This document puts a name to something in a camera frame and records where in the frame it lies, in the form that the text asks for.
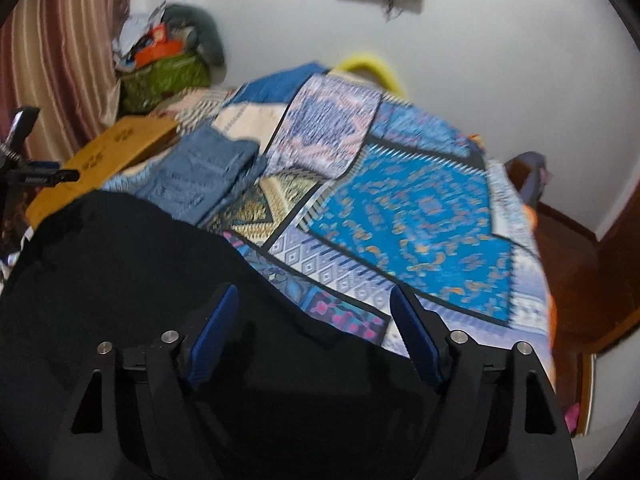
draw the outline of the silver bolt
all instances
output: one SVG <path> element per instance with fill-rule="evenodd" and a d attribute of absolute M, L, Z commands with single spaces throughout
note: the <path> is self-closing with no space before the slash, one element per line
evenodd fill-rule
<path fill-rule="evenodd" d="M 529 355 L 531 352 L 533 352 L 533 348 L 526 341 L 520 341 L 516 345 L 516 348 L 518 349 L 518 352 L 520 352 L 523 355 Z"/>
<path fill-rule="evenodd" d="M 164 334 L 162 334 L 162 342 L 163 343 L 175 343 L 178 341 L 180 334 L 178 334 L 175 330 L 167 330 Z"/>
<path fill-rule="evenodd" d="M 459 345 L 469 341 L 469 336 L 466 332 L 462 332 L 462 330 L 454 330 L 449 336 L 454 343 L 458 343 Z"/>
<path fill-rule="evenodd" d="M 111 352 L 113 345 L 109 341 L 103 341 L 98 345 L 98 354 L 105 355 Z"/>

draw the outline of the folded denim clothing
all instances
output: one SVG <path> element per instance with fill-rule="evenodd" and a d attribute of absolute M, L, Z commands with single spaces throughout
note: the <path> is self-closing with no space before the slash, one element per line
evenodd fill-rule
<path fill-rule="evenodd" d="M 261 176 L 254 140 L 231 140 L 201 124 L 167 155 L 133 195 L 192 225 L 207 224 Z"/>
<path fill-rule="evenodd" d="M 164 152 L 154 155 L 140 164 L 127 168 L 121 173 L 115 174 L 100 188 L 103 191 L 120 192 L 134 194 L 136 190 L 146 184 L 160 162 L 171 153 L 174 147 L 171 146 Z"/>

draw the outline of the orange fabric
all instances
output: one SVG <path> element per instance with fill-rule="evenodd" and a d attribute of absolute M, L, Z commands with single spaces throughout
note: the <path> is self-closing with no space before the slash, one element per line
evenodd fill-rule
<path fill-rule="evenodd" d="M 136 68 L 142 68 L 163 57 L 177 56 L 182 53 L 183 46 L 184 44 L 181 41 L 172 40 L 143 48 L 134 56 L 136 59 Z"/>
<path fill-rule="evenodd" d="M 557 330 L 558 330 L 558 309 L 556 308 L 556 300 L 550 294 L 549 295 L 549 348 L 554 347 Z"/>
<path fill-rule="evenodd" d="M 98 189 L 114 174 L 157 153 L 175 135 L 175 121 L 165 118 L 125 117 L 77 152 L 64 168 L 78 170 L 77 182 L 48 187 L 27 209 L 35 229 L 42 220 L 76 198 Z"/>
<path fill-rule="evenodd" d="M 524 214 L 527 216 L 527 220 L 529 220 L 531 232 L 534 232 L 538 227 L 538 214 L 531 206 L 523 205 L 522 207 L 524 208 Z"/>

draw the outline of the blue rubber pad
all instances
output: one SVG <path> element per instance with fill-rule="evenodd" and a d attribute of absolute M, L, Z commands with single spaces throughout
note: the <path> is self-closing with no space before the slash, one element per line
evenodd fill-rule
<path fill-rule="evenodd" d="M 390 307 L 391 316 L 396 322 L 420 380 L 432 386 L 440 386 L 444 378 L 438 365 L 438 350 L 408 298 L 397 285 L 391 290 Z"/>
<path fill-rule="evenodd" d="M 237 313 L 238 289 L 235 285 L 229 285 L 191 349 L 187 381 L 192 388 L 210 380 Z"/>

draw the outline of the striped curtain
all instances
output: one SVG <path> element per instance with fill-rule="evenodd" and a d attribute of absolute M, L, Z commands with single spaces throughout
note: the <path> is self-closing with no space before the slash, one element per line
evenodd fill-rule
<path fill-rule="evenodd" d="M 65 162 L 111 126 L 120 86 L 111 40 L 129 0 L 20 0 L 0 29 L 0 108 L 42 109 L 26 154 Z"/>

